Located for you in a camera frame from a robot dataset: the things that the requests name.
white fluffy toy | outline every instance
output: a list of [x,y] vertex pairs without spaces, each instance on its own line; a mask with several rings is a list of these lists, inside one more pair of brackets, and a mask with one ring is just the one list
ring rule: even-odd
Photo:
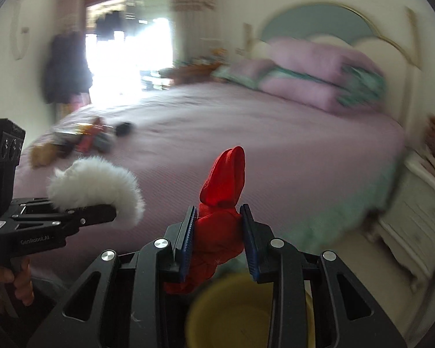
[[100,157],[78,159],[64,171],[56,169],[47,193],[60,211],[98,204],[114,206],[116,228],[134,227],[145,210],[135,175]]

hanging clothes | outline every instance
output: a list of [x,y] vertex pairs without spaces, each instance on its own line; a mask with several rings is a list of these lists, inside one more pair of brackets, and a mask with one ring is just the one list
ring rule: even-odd
[[55,36],[43,77],[46,102],[71,103],[74,95],[88,93],[92,81],[84,36],[79,32]]

white cabinet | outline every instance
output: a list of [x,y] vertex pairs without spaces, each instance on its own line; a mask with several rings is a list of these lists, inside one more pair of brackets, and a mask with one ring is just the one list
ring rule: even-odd
[[415,276],[412,287],[431,278],[435,271],[435,178],[412,154],[390,210],[368,233],[383,238],[395,258]]

doorway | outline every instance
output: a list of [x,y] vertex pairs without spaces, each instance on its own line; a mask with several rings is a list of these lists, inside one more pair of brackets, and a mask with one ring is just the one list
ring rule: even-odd
[[173,65],[171,0],[107,0],[86,8],[86,54],[93,104],[135,104],[167,87],[158,71]]

pink bedspread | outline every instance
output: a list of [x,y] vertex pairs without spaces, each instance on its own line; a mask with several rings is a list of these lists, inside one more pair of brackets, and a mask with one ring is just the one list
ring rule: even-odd
[[[240,203],[257,221],[296,224],[371,182],[404,148],[404,131],[378,113],[329,115],[292,101],[230,84],[197,84],[152,92],[139,104],[97,110],[88,106],[60,126],[100,115],[109,125],[132,122],[107,158],[134,172],[146,212],[137,227],[96,225],[68,238],[66,247],[36,254],[33,267],[73,281],[105,249],[139,250],[180,222],[221,152],[240,145],[246,183]],[[44,135],[40,141],[48,139]],[[55,166],[68,167],[75,156]],[[15,197],[43,197],[53,167],[32,170],[29,152],[16,170]]]

